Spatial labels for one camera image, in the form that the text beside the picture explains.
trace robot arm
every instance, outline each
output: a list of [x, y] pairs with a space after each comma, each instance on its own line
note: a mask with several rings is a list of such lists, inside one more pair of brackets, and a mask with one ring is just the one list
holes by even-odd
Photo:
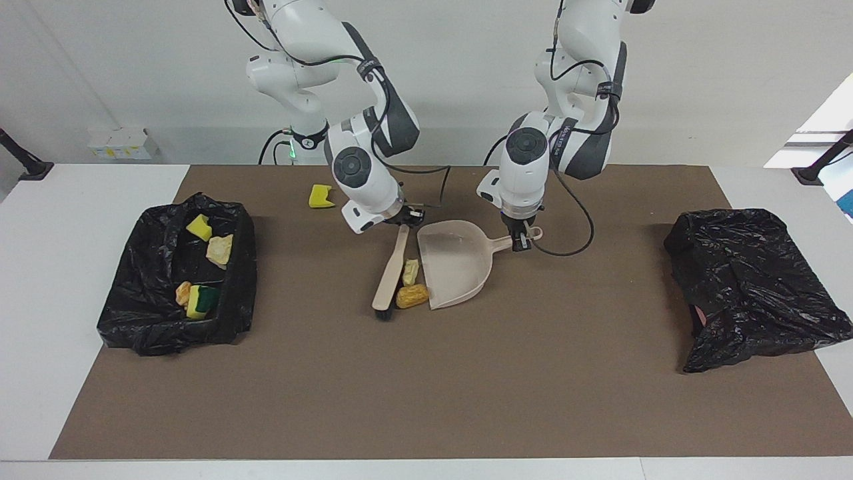
[[[236, 9], [250, 9], [280, 44], [283, 52], [253, 57], [247, 72], [259, 91], [290, 113], [297, 157], [322, 152], [350, 198], [343, 209], [350, 228], [362, 233], [383, 221], [419, 225], [423, 213], [403, 205], [403, 192], [375, 149], [385, 157], [407, 151], [415, 146], [420, 127], [358, 30], [335, 19], [323, 0], [248, 0], [244, 9]], [[333, 61], [355, 66], [377, 103], [328, 126], [316, 96], [302, 89], [335, 80], [339, 64]]]
[[654, 0], [561, 2], [554, 47], [539, 56], [535, 70], [548, 95], [548, 111], [530, 112], [515, 121], [500, 169], [489, 173], [478, 188], [480, 196], [501, 209], [515, 251], [531, 247], [526, 226], [542, 209], [551, 167], [576, 179], [592, 178], [604, 169], [628, 56], [619, 28], [626, 13], [645, 13], [653, 4]]

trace white table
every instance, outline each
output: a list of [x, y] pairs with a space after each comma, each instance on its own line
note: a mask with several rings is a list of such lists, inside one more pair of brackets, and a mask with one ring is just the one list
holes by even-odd
[[[371, 461], [47, 461], [101, 339], [96, 319], [139, 214], [169, 203], [188, 167], [57, 165], [0, 203], [0, 478], [850, 478], [853, 457]], [[785, 220], [838, 305], [853, 312], [853, 225], [788, 171], [714, 169], [735, 208]], [[818, 352], [853, 410], [853, 342]]]

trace dustpan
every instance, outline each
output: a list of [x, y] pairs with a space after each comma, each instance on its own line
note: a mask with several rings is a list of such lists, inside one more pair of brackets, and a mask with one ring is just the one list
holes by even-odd
[[[542, 229], [533, 227], [534, 238]], [[465, 220], [448, 220], [421, 227], [421, 251], [429, 307], [452, 307], [477, 295], [491, 273], [491, 256], [511, 249], [511, 237], [492, 240], [478, 226]]]

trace white wall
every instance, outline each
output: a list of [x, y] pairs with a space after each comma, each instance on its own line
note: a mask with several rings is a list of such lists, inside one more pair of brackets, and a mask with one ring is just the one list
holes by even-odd
[[[402, 162], [479, 162], [545, 104], [532, 65], [556, 0], [328, 4], [424, 127]], [[629, 17], [613, 161], [762, 166], [853, 70], [850, 25], [849, 0], [662, 0]], [[86, 128], [120, 123], [147, 127], [167, 161], [252, 162], [287, 123], [246, 81], [257, 51], [218, 0], [6, 0], [0, 124], [45, 160], [92, 161]], [[372, 102], [360, 84], [347, 71], [316, 89], [332, 120]]]

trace sponge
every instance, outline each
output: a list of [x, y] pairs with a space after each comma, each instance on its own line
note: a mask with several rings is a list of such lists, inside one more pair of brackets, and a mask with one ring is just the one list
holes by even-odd
[[421, 269], [421, 264], [417, 259], [406, 260], [406, 265], [403, 268], [403, 286], [410, 287], [415, 284], [418, 279], [418, 271]]
[[234, 242], [234, 235], [227, 237], [213, 237], [207, 244], [207, 259], [219, 268], [225, 270], [228, 265], [228, 259], [231, 257], [231, 244]]
[[331, 208], [334, 203], [328, 200], [328, 193], [332, 191], [330, 185], [316, 184], [311, 187], [311, 196], [308, 198], [308, 206], [311, 208]]
[[427, 301], [429, 301], [429, 290], [424, 284], [403, 287], [397, 291], [397, 306], [400, 308], [416, 307]]
[[203, 320], [219, 303], [219, 289], [203, 285], [193, 285], [189, 289], [187, 316], [193, 320]]
[[195, 217], [195, 220], [189, 222], [189, 225], [187, 225], [187, 230], [205, 242], [210, 240], [213, 235], [213, 229], [207, 224], [207, 217], [205, 215]]

